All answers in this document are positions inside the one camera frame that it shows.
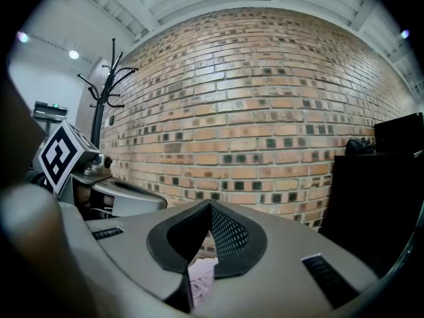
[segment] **red brick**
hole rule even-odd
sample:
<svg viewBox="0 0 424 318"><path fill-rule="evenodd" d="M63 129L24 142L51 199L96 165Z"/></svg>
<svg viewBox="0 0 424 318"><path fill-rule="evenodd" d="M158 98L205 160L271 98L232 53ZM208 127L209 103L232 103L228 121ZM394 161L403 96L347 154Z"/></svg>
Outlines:
<svg viewBox="0 0 424 318"><path fill-rule="evenodd" d="M215 139L217 137L217 133L215 129L197 130L194 132L193 137L195 140Z"/></svg>
<svg viewBox="0 0 424 318"><path fill-rule="evenodd" d="M316 164L311 165L311 175L316 176L317 174L327 174L329 171L328 164Z"/></svg>
<svg viewBox="0 0 424 318"><path fill-rule="evenodd" d="M307 176L307 166L278 166L259 168L259 178L284 178Z"/></svg>
<svg viewBox="0 0 424 318"><path fill-rule="evenodd" d="M214 104L209 105L200 105L194 107L194 115L206 115L206 114L212 114L217 111L217 106Z"/></svg>
<svg viewBox="0 0 424 318"><path fill-rule="evenodd" d="M202 85L198 85L194 87L195 94L202 94L206 92L215 91L216 86L215 83L203 83Z"/></svg>
<svg viewBox="0 0 424 318"><path fill-rule="evenodd" d="M327 195L327 187L313 188L307 192L308 200L324 198Z"/></svg>
<svg viewBox="0 0 424 318"><path fill-rule="evenodd" d="M299 152L277 152L276 163L277 164L289 164L290 162L299 161Z"/></svg>
<svg viewBox="0 0 424 318"><path fill-rule="evenodd" d="M219 130L220 138L240 138L243 136L270 136L271 126L250 125L238 127L223 127Z"/></svg>
<svg viewBox="0 0 424 318"><path fill-rule="evenodd" d="M228 201L231 203L242 204L242 205L257 204L258 195L234 193L234 194L229 194Z"/></svg>
<svg viewBox="0 0 424 318"><path fill-rule="evenodd" d="M251 151L256 150L256 139L231 140L231 151Z"/></svg>
<svg viewBox="0 0 424 318"><path fill-rule="evenodd" d="M256 178L256 168L231 168L232 179L254 179Z"/></svg>
<svg viewBox="0 0 424 318"><path fill-rule="evenodd" d="M274 183L276 191L287 191L289 189L297 189L299 187L299 181L297 179L276 180Z"/></svg>
<svg viewBox="0 0 424 318"><path fill-rule="evenodd" d="M246 68L241 68L239 70L227 71L226 75L227 75L227 79L231 79L231 78L247 77L249 74Z"/></svg>
<svg viewBox="0 0 424 318"><path fill-rule="evenodd" d="M284 204L284 205L274 205L272 206L271 213L273 215L287 215L290 213L295 213L296 205L294 204Z"/></svg>
<svg viewBox="0 0 424 318"><path fill-rule="evenodd" d="M182 152L226 152L228 147L228 141L185 142Z"/></svg>
<svg viewBox="0 0 424 318"><path fill-rule="evenodd" d="M194 129L197 127L210 127L225 124L224 115L215 115L213 117L204 118L191 118L183 120L181 123L181 129Z"/></svg>
<svg viewBox="0 0 424 318"><path fill-rule="evenodd" d="M232 113L228 114L228 124L253 123L254 113Z"/></svg>
<svg viewBox="0 0 424 318"><path fill-rule="evenodd" d="M300 128L293 124L274 125L275 135L296 135L300 134Z"/></svg>
<svg viewBox="0 0 424 318"><path fill-rule="evenodd" d="M302 106L302 100L293 98L277 98L271 100L271 106L273 108L282 109L300 108Z"/></svg>
<svg viewBox="0 0 424 318"><path fill-rule="evenodd" d="M180 176L181 175L181 166L165 166L164 173L170 174L172 176Z"/></svg>
<svg viewBox="0 0 424 318"><path fill-rule="evenodd" d="M233 88L227 91L228 99L247 98L252 95L250 88Z"/></svg>
<svg viewBox="0 0 424 318"><path fill-rule="evenodd" d="M194 162L198 165L217 165L218 154L198 154L194 156Z"/></svg>
<svg viewBox="0 0 424 318"><path fill-rule="evenodd" d="M197 180L196 187L199 189L218 189L218 182L216 180Z"/></svg>
<svg viewBox="0 0 424 318"><path fill-rule="evenodd" d="M310 123L323 123L325 121L324 112L320 111L305 111L304 117L305 121Z"/></svg>
<svg viewBox="0 0 424 318"><path fill-rule="evenodd" d="M184 176L195 178L228 178L229 173L226 168L184 168Z"/></svg>

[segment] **coat rack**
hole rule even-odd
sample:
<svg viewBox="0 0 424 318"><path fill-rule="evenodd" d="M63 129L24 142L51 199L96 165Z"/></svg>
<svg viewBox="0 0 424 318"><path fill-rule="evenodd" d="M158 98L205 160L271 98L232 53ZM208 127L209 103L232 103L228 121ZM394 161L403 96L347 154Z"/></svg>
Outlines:
<svg viewBox="0 0 424 318"><path fill-rule="evenodd" d="M91 126L91 142L94 146L99 148L100 143L100 129L101 129L101 119L103 118L103 111L105 110L105 104L107 103L110 107L125 107L124 105L112 105L109 102L110 97L120 97L120 94L111 94L112 90L123 80L129 77L134 72L138 71L138 68L132 67L122 67L117 70L119 61L122 58L123 53L120 52L115 60L115 38L112 38L112 67L108 65L102 65L101 67L108 68L109 73L107 74L105 85L103 86L103 91L99 94L97 88L90 82L88 79L84 78L81 74L78 74L78 77L83 81L89 84L88 90L91 96L96 100L96 104L91 104L90 107L95 107L94 120ZM121 78L119 78L115 83L115 78L118 73L128 71Z"/></svg>

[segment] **dark brick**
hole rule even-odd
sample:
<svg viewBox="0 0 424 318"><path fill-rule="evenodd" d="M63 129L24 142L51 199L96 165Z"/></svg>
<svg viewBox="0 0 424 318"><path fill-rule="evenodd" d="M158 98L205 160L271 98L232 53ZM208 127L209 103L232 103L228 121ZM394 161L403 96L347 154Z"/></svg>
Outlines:
<svg viewBox="0 0 424 318"><path fill-rule="evenodd" d="M253 154L253 162L262 162L261 154Z"/></svg>
<svg viewBox="0 0 424 318"><path fill-rule="evenodd" d="M310 109L311 108L311 102L310 102L310 100L303 99L302 102L303 102L303 107L305 107L307 109Z"/></svg>
<svg viewBox="0 0 424 318"><path fill-rule="evenodd" d="M172 144L165 144L165 153L179 153L181 152L182 143L175 142Z"/></svg>
<svg viewBox="0 0 424 318"><path fill-rule="evenodd" d="M313 151L312 152L312 161L313 162L319 161L319 152L318 151Z"/></svg>
<svg viewBox="0 0 424 318"><path fill-rule="evenodd" d="M313 125L306 125L306 134L313 134Z"/></svg>
<svg viewBox="0 0 424 318"><path fill-rule="evenodd" d="M324 186L328 186L328 185L330 185L330 184L331 184L331 176L325 176L325 177L324 177L323 185L324 185Z"/></svg>
<svg viewBox="0 0 424 318"><path fill-rule="evenodd" d="M284 147L293 147L293 139L284 138Z"/></svg>
<svg viewBox="0 0 424 318"><path fill-rule="evenodd" d="M294 201L297 201L297 192L290 192L289 193L289 202L293 203Z"/></svg>
<svg viewBox="0 0 424 318"><path fill-rule="evenodd" d="M273 203L281 203L281 194L280 193L272 194L271 200Z"/></svg>
<svg viewBox="0 0 424 318"><path fill-rule="evenodd" d="M267 148L275 148L277 147L275 139L266 139L266 147Z"/></svg>
<svg viewBox="0 0 424 318"><path fill-rule="evenodd" d="M236 189L237 191L244 190L244 182L235 182L234 189Z"/></svg>
<svg viewBox="0 0 424 318"><path fill-rule="evenodd" d="M168 93L178 91L181 88L183 88L183 83L182 82L176 83L168 87Z"/></svg>
<svg viewBox="0 0 424 318"><path fill-rule="evenodd" d="M244 154L237 154L237 162L246 162L246 156Z"/></svg>
<svg viewBox="0 0 424 318"><path fill-rule="evenodd" d="M297 144L299 147L305 147L306 146L306 139L305 138L297 138Z"/></svg>
<svg viewBox="0 0 424 318"><path fill-rule="evenodd" d="M252 189L254 191L260 191L262 189L262 182L252 182Z"/></svg>
<svg viewBox="0 0 424 318"><path fill-rule="evenodd" d="M233 156L231 154L224 155L224 164L231 164L233 162Z"/></svg>

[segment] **vent grille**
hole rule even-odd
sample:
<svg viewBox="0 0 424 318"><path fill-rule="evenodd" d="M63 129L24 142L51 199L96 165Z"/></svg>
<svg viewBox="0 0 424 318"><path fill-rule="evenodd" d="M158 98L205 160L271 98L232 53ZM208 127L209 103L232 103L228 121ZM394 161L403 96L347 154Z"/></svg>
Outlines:
<svg viewBox="0 0 424 318"><path fill-rule="evenodd" d="M104 238L113 237L113 236L119 235L121 233L124 233L124 230L122 230L122 228L113 227L112 229L92 232L92 235L93 235L95 240L100 240L100 239L104 239Z"/></svg>
<svg viewBox="0 0 424 318"><path fill-rule="evenodd" d="M302 262L335 309L358 295L358 292L321 255L304 258Z"/></svg>

